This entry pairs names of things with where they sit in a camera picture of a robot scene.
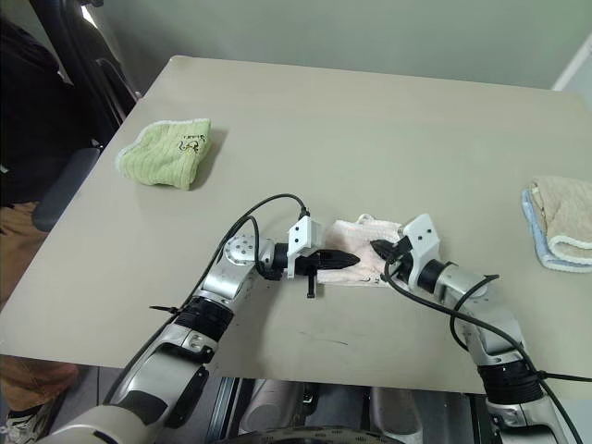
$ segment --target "wall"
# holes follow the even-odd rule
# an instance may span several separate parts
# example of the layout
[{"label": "wall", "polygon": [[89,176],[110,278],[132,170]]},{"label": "wall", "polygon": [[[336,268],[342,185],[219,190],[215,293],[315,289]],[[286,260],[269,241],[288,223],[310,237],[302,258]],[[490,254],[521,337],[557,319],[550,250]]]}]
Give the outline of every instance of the wall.
[{"label": "wall", "polygon": [[105,0],[91,13],[142,91],[175,54],[550,88],[592,31],[592,0]]}]

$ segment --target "table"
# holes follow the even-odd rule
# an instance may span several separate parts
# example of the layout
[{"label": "table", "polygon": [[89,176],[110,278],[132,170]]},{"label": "table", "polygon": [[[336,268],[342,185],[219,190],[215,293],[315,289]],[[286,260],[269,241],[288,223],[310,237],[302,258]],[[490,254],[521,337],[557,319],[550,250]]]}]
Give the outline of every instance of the table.
[{"label": "table", "polygon": [[[210,117],[190,191],[122,178],[146,125]],[[575,95],[454,80],[175,56],[137,104],[0,315],[0,352],[124,366],[181,303],[248,207],[299,194],[328,226],[428,212],[443,260],[500,273],[538,366],[589,374],[592,275],[543,268],[520,205],[534,175],[592,179],[592,118]],[[258,212],[277,241],[297,216]],[[217,376],[481,392],[448,318],[387,289],[261,281],[220,344]],[[563,398],[591,385],[554,383]]]}]

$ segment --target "white cloth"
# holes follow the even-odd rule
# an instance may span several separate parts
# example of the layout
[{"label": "white cloth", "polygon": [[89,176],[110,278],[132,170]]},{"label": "white cloth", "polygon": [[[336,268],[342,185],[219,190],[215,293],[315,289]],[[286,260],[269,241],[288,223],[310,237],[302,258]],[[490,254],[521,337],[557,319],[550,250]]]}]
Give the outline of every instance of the white cloth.
[{"label": "white cloth", "polygon": [[399,240],[397,229],[401,224],[376,220],[370,215],[361,215],[356,222],[336,220],[325,236],[326,248],[355,254],[360,258],[356,265],[341,270],[318,270],[319,284],[334,284],[360,287],[387,287],[380,279],[385,261],[376,254],[370,241]]}]

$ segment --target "blue towel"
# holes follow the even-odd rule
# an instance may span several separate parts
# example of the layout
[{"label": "blue towel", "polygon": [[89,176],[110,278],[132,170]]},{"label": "blue towel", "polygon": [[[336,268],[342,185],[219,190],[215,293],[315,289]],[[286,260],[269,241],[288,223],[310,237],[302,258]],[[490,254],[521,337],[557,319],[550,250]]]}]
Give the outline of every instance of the blue towel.
[{"label": "blue towel", "polygon": [[533,202],[530,200],[530,193],[528,190],[522,191],[522,209],[530,231],[535,239],[535,250],[536,255],[540,263],[546,268],[551,270],[560,271],[571,271],[574,273],[589,273],[592,271],[592,265],[574,264],[572,262],[563,261],[558,259],[549,249],[547,245],[547,236],[543,233],[538,225],[537,217],[535,216],[535,210],[533,208]]}]

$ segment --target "black cable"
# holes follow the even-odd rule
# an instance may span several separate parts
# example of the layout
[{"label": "black cable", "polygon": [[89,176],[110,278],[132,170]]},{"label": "black cable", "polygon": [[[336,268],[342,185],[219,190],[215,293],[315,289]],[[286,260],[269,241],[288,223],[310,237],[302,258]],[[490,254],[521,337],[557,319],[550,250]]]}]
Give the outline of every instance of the black cable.
[{"label": "black cable", "polygon": [[255,251],[254,251],[254,262],[255,262],[255,269],[257,270],[257,273],[259,273],[259,275],[261,275],[262,278],[265,278],[265,270],[264,270],[264,266],[261,263],[261,261],[259,260],[259,225],[257,224],[257,219],[254,218],[254,216],[246,216],[244,217],[245,222],[247,220],[250,220],[251,223],[253,224],[253,231],[254,231],[254,237],[255,237]]},{"label": "black cable", "polygon": [[101,367],[96,366],[96,405],[101,402]]},{"label": "black cable", "polygon": [[200,285],[202,285],[202,283],[204,282],[205,277],[210,272],[210,270],[212,269],[212,266],[216,262],[216,259],[223,252],[224,245],[226,244],[226,242],[228,242],[228,240],[230,238],[232,238],[232,236],[234,236],[239,229],[241,229],[241,227],[247,222],[247,220],[250,220],[250,219],[248,219],[246,217],[249,216],[253,211],[257,210],[258,208],[261,208],[263,205],[268,204],[271,201],[275,201],[276,199],[283,199],[283,198],[293,199],[294,201],[296,201],[298,203],[298,205],[300,206],[300,214],[299,214],[299,217],[298,217],[299,219],[302,218],[303,216],[309,216],[310,215],[310,213],[309,213],[308,209],[306,208],[306,205],[304,204],[304,202],[302,201],[302,199],[300,197],[296,196],[295,194],[290,194],[290,193],[287,193],[287,192],[284,192],[284,193],[281,193],[281,194],[275,194],[273,196],[269,196],[268,198],[263,199],[263,201],[261,201],[261,202],[255,204],[255,205],[253,205],[241,217],[239,217],[239,219],[232,225],[232,227],[230,227],[230,229],[224,235],[224,237],[222,238],[222,240],[220,241],[220,243],[216,247],[216,250],[214,251],[214,254],[211,257],[210,262],[208,263],[207,267],[203,271],[203,273],[200,276],[199,280],[197,281],[197,283],[195,284],[195,286],[191,290],[189,296],[187,297],[187,299],[185,300],[185,302],[183,303],[183,305],[185,303],[187,303],[191,299],[192,294],[200,287]]},{"label": "black cable", "polygon": [[[485,278],[483,280],[477,282],[466,293],[464,293],[464,295],[461,297],[461,299],[458,302],[456,302],[456,305],[454,305],[454,308],[452,310],[454,310],[455,312],[458,312],[461,309],[461,307],[463,306],[463,304],[466,302],[466,300],[469,299],[471,296],[473,296],[476,291],[478,291],[480,288],[482,288],[483,286],[485,286],[486,284],[488,284],[492,280],[495,280],[499,277],[500,277],[500,275],[485,276]],[[454,328],[454,321],[456,321],[456,317],[457,317],[456,314],[454,314],[450,317],[450,322],[449,322],[450,333],[451,333],[452,337],[454,338],[454,340],[456,341],[456,343],[459,344],[460,347],[462,347],[466,351],[469,351],[466,344],[456,334],[456,329]]]},{"label": "black cable", "polygon": [[561,379],[564,381],[592,382],[592,377],[562,375],[561,373],[548,373],[544,370],[538,371],[538,377],[541,379]]},{"label": "black cable", "polygon": [[[515,340],[514,338],[512,338],[505,331],[500,330],[497,327],[493,327],[492,325],[488,324],[487,322],[483,322],[483,321],[481,321],[481,320],[479,320],[479,319],[477,319],[475,317],[472,317],[472,316],[470,316],[468,314],[455,312],[454,310],[451,310],[448,307],[444,307],[442,305],[438,305],[436,303],[433,303],[431,301],[428,301],[428,300],[426,300],[424,298],[421,298],[419,296],[415,296],[410,291],[407,291],[403,287],[401,287],[398,284],[396,284],[395,281],[392,280],[392,277],[389,275],[389,266],[393,262],[394,259],[395,259],[394,256],[391,255],[390,258],[387,261],[385,261],[385,268],[384,268],[384,272],[383,272],[382,278],[395,291],[397,291],[398,293],[400,293],[404,297],[406,297],[408,299],[411,299],[414,302],[417,302],[417,303],[422,304],[425,307],[431,308],[433,310],[436,310],[437,312],[441,312],[441,313],[443,313],[445,315],[448,315],[448,316],[453,316],[454,315],[454,316],[458,317],[459,319],[462,319],[463,321],[468,322],[469,324],[473,324],[475,326],[484,328],[485,330],[488,330],[488,331],[490,331],[492,333],[495,333],[496,335],[498,335],[501,338],[503,338],[506,341],[508,341],[513,346],[513,348],[516,349],[520,353],[520,355],[525,360],[526,364],[530,367],[530,370],[533,373],[537,373],[537,368],[535,367],[532,359],[530,359],[530,356],[528,355],[528,353],[526,353],[526,351],[524,350],[524,347],[522,346],[522,344],[518,343],[517,340]],[[584,442],[582,441],[582,438],[580,438],[580,434],[578,433],[577,429],[575,428],[575,425],[574,425],[574,422],[572,421],[572,418],[570,418],[570,415],[565,411],[565,409],[563,408],[563,405],[559,401],[559,398],[557,398],[557,395],[555,395],[555,393],[553,392],[553,390],[551,390],[551,388],[549,387],[549,384],[547,384],[543,380],[539,380],[538,382],[541,385],[541,387],[547,392],[547,394],[549,395],[549,397],[551,398],[551,400],[553,401],[553,403],[557,407],[557,410],[559,411],[559,413],[563,417],[563,420],[565,421],[565,424],[570,429],[570,432],[572,433],[573,438],[575,439],[576,444],[584,444]]]}]

